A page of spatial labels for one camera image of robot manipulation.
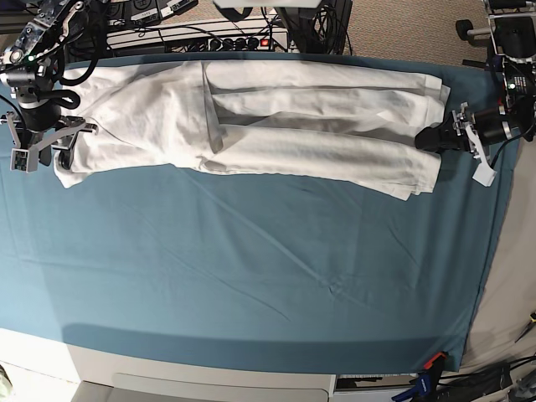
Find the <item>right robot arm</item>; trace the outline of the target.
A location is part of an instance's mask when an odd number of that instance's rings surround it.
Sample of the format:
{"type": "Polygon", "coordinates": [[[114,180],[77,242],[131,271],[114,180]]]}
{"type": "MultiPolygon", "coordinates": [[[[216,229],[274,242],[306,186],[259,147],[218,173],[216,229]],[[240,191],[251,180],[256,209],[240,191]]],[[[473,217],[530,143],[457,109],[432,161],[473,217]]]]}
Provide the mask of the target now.
{"type": "Polygon", "coordinates": [[[13,46],[1,56],[1,81],[11,91],[5,100],[10,111],[1,117],[13,139],[10,168],[31,173],[52,162],[71,167],[81,133],[98,127],[79,116],[65,115],[80,106],[74,87],[94,71],[106,47],[107,1],[42,1],[36,16],[23,28],[13,46]],[[90,64],[80,77],[64,77],[69,46],[93,40],[90,64]]]}

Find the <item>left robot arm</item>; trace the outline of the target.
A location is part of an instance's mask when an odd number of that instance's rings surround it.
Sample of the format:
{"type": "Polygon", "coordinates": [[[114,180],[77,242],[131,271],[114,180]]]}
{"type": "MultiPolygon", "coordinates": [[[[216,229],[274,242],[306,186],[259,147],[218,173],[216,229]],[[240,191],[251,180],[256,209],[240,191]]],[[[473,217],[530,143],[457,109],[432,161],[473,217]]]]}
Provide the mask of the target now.
{"type": "Polygon", "coordinates": [[[490,73],[497,105],[471,111],[464,102],[441,124],[423,129],[415,147],[427,152],[469,152],[478,165],[472,178],[485,187],[496,177],[504,148],[535,136],[535,2],[485,1],[488,26],[474,28],[468,19],[456,21],[460,40],[487,50],[485,62],[465,60],[490,73]]]}

